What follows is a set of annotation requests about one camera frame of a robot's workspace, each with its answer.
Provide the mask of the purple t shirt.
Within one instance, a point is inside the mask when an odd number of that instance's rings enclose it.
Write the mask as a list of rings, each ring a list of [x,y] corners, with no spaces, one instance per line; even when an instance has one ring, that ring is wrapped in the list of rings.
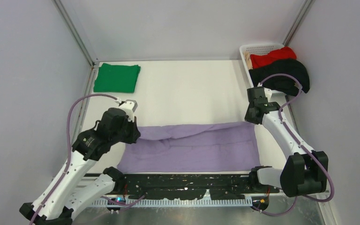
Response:
[[[124,173],[249,171],[260,166],[254,124],[185,124],[140,127],[117,168]]]

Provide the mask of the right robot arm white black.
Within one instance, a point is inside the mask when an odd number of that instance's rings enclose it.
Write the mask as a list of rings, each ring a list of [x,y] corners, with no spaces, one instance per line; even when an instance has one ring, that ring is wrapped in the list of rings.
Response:
[[[316,151],[296,133],[277,102],[269,102],[264,87],[247,90],[249,105],[245,120],[262,125],[273,136],[287,158],[283,169],[257,166],[249,173],[249,187],[262,192],[267,186],[296,197],[322,193],[327,189],[328,156]]]

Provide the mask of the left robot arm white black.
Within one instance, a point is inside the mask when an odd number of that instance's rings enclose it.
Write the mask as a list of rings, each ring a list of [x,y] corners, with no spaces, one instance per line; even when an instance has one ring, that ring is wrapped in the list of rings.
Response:
[[[67,159],[48,188],[34,202],[24,203],[19,212],[35,225],[70,225],[93,201],[125,188],[125,175],[108,167],[98,178],[75,192],[75,188],[96,162],[117,143],[133,144],[140,137],[135,107],[122,104],[103,113],[97,127],[81,132]]]

